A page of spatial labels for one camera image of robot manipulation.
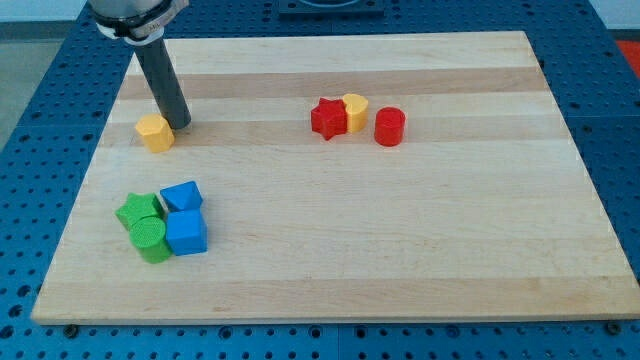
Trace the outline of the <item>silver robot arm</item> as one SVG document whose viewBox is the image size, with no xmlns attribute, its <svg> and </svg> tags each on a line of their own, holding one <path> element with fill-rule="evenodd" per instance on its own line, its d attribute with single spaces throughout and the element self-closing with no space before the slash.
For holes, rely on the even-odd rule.
<svg viewBox="0 0 640 360">
<path fill-rule="evenodd" d="M 189 0 L 89 0 L 98 30 L 107 38 L 147 45 L 164 35 L 165 27 Z"/>
</svg>

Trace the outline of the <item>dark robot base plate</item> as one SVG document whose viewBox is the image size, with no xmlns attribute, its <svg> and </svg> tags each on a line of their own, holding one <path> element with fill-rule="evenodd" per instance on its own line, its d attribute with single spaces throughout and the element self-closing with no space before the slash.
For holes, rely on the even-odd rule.
<svg viewBox="0 0 640 360">
<path fill-rule="evenodd" d="M 277 0 L 280 17 L 381 15 L 385 0 Z"/>
</svg>

